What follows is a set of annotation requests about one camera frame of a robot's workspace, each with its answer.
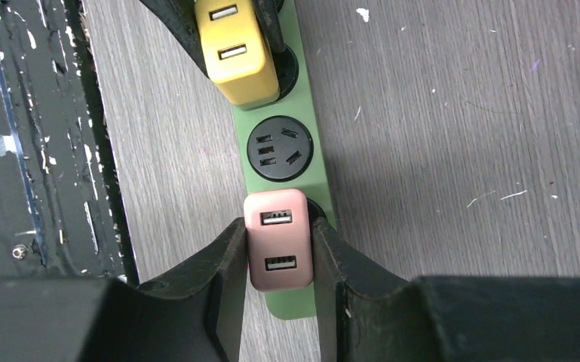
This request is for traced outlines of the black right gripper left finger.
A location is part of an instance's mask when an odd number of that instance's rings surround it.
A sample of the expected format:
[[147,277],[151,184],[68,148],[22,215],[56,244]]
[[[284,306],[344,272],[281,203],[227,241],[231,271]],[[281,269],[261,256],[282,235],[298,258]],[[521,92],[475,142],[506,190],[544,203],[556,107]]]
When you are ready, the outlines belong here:
[[0,361],[236,361],[242,218],[138,287],[119,278],[0,278]]

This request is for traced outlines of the pink plug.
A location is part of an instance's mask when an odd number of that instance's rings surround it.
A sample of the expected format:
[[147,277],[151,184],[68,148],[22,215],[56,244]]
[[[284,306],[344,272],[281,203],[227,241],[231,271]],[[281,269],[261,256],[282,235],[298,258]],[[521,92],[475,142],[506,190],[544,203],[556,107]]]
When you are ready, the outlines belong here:
[[254,192],[244,200],[250,282],[260,292],[313,281],[307,198],[298,189]]

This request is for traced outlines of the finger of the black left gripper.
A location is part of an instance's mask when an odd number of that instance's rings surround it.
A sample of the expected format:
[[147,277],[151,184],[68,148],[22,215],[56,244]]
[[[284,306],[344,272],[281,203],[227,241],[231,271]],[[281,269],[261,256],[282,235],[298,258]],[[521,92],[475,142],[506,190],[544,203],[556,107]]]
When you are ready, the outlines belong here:
[[207,78],[194,0],[140,0],[169,30]]
[[253,0],[256,18],[269,47],[274,54],[285,51],[285,42],[282,35],[279,12],[284,0]]

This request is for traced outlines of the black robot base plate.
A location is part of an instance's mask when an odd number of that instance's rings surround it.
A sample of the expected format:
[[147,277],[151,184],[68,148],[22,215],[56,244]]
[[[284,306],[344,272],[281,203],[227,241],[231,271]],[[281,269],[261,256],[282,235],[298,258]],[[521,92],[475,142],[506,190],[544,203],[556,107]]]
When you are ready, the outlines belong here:
[[137,285],[80,1],[0,1],[0,278]]

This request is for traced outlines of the yellow plug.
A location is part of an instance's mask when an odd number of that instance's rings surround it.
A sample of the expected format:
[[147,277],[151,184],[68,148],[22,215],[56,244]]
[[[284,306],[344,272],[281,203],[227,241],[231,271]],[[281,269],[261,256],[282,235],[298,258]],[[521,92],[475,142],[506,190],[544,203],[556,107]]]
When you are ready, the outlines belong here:
[[280,85],[251,1],[200,0],[195,17],[207,76],[234,106],[276,101]]

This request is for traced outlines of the green power strip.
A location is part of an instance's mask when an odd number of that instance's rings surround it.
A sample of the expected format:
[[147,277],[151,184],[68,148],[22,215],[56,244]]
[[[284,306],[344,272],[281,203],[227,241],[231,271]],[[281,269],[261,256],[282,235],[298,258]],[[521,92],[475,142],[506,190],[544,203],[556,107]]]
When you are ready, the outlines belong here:
[[[284,1],[279,20],[285,42],[285,51],[275,57],[281,98],[258,109],[233,112],[247,196],[298,189],[307,198],[310,225],[318,218],[335,222],[294,2]],[[316,314],[312,283],[298,290],[262,293],[267,309],[278,319],[288,321]]]

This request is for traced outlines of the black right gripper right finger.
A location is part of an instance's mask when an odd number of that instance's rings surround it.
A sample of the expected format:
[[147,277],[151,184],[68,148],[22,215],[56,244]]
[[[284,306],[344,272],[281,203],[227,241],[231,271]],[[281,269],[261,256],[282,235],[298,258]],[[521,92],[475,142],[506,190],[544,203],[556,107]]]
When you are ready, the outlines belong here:
[[580,278],[406,281],[311,229],[323,361],[580,361]]

